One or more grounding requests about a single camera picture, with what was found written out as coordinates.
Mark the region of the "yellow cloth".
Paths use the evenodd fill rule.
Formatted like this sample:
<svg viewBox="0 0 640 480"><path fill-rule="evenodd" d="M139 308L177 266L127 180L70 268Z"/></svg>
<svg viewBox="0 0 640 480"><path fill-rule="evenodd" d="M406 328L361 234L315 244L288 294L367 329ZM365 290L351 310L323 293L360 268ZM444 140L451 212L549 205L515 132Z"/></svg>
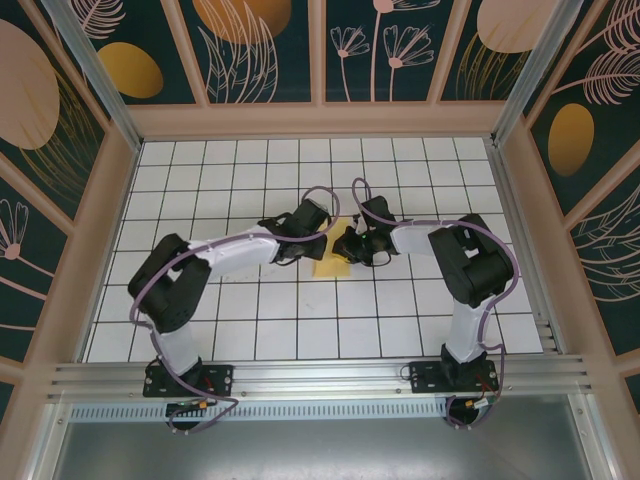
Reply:
<svg viewBox="0 0 640 480"><path fill-rule="evenodd" d="M321 260L313 261L313 279L344 279L351 276L351 265L332 252L335 241L352 225L350 217L340 217L327 233L327 245Z"/></svg>

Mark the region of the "grey metal sheet panel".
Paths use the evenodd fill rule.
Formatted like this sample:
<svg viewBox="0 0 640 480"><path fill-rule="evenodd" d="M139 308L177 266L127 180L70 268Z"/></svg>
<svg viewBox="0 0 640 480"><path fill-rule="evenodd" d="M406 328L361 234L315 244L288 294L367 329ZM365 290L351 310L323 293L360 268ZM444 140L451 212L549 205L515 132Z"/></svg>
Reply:
<svg viewBox="0 0 640 480"><path fill-rule="evenodd" d="M472 431L438 418L75 424L54 480L600 480L562 398L504 400Z"/></svg>

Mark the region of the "long aluminium mounting rail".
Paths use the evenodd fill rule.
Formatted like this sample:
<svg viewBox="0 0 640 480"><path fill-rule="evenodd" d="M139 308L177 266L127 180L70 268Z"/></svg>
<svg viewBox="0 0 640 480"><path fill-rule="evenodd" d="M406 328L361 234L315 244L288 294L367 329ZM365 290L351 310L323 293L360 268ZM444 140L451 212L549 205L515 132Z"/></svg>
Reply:
<svg viewBox="0 0 640 480"><path fill-rule="evenodd" d="M411 395L406 359L240 361L231 396L254 400L383 399ZM51 400L120 401L142 397L140 363L74 363L56 366L45 383ZM595 385L577 355L508 355L503 394L588 393Z"/></svg>

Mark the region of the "aluminium side rail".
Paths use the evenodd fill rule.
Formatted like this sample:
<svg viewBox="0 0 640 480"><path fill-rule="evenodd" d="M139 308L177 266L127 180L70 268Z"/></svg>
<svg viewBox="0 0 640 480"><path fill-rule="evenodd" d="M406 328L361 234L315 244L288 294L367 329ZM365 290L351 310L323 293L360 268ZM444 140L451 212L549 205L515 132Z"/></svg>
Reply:
<svg viewBox="0 0 640 480"><path fill-rule="evenodd" d="M526 293L531 308L530 315L536 326L543 352L554 355L565 354L566 345L504 155L498 147L492 144L490 139L484 140L484 146L506 217L512 240L511 245L518 261L523 283L522 289Z"/></svg>

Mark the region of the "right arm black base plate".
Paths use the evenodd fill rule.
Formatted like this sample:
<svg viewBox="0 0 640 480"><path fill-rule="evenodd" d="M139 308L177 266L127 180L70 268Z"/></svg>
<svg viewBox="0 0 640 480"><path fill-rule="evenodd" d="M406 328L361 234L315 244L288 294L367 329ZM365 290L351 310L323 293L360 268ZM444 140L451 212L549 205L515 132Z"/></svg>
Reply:
<svg viewBox="0 0 640 480"><path fill-rule="evenodd" d="M458 365L444 361L416 361L409 364L413 393L481 393L499 389L498 372L491 360Z"/></svg>

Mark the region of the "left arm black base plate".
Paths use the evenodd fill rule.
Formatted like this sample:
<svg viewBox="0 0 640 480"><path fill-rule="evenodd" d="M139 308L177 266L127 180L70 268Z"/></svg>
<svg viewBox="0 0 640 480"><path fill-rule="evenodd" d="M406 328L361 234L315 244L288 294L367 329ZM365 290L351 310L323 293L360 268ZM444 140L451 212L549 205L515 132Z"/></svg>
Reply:
<svg viewBox="0 0 640 480"><path fill-rule="evenodd" d="M232 365L196 364L181 376L191 387L220 397L229 397L233 383ZM187 398L196 393L178 384L164 365L155 362L145 368L142 395L146 398Z"/></svg>

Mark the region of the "aluminium corner post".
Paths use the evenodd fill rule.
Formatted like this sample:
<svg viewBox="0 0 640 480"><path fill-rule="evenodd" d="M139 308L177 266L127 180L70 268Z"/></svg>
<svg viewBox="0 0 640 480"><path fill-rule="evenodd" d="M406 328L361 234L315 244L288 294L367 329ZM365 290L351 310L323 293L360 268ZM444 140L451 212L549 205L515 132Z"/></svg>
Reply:
<svg viewBox="0 0 640 480"><path fill-rule="evenodd" d="M503 146L526 104L542 81L578 17L584 0L558 0L532 49L491 132L495 149Z"/></svg>
<svg viewBox="0 0 640 480"><path fill-rule="evenodd" d="M126 17L123 0L40 0L86 79L135 153L141 137L93 40L107 40Z"/></svg>

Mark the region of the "aluminium frame bar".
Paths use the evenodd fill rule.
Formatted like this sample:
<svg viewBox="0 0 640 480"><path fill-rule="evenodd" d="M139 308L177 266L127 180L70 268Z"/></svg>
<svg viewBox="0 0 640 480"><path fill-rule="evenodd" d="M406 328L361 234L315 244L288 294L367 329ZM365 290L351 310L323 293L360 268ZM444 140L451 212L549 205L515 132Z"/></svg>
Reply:
<svg viewBox="0 0 640 480"><path fill-rule="evenodd" d="M612 444L593 394L568 396L578 436L593 480L620 480Z"/></svg>
<svg viewBox="0 0 640 480"><path fill-rule="evenodd" d="M68 403L45 405L28 457L24 480L53 480L71 409Z"/></svg>

